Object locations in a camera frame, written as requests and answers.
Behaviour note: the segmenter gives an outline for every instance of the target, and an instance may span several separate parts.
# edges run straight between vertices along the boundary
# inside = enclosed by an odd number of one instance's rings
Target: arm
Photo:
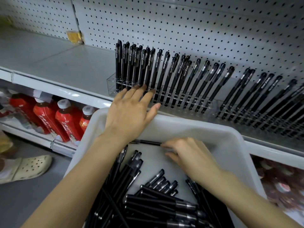
[[[300,228],[297,222],[217,164],[207,147],[193,138],[175,138],[162,147],[186,174],[227,205],[249,228]]]
[[[79,163],[46,197],[22,228],[82,227],[117,155],[155,117],[160,104],[147,113],[153,96],[146,86],[117,94],[109,108],[104,133],[95,139]]]

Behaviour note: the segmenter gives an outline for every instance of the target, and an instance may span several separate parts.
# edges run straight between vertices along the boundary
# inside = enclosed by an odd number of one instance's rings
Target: gray floor
[[[18,228],[32,214],[43,199],[60,182],[70,164],[70,158],[57,155],[13,138],[19,151],[16,157],[34,157],[49,154],[53,163],[48,171],[34,179],[0,185],[0,227]]]

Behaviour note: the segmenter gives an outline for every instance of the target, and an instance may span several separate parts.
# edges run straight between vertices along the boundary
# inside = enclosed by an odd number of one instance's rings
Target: person's left hand
[[[136,139],[154,119],[161,104],[157,103],[147,112],[154,90],[148,91],[140,100],[146,85],[123,89],[114,98],[107,116],[105,133],[119,136],[127,144]]]

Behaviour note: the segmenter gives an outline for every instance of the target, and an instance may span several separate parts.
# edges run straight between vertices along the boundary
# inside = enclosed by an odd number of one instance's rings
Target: perforated metal panel
[[[117,39],[244,67],[303,75],[304,0],[73,0],[85,44]]]
[[[0,14],[19,29],[49,36],[67,39],[66,31],[78,30],[70,0],[0,0]]]

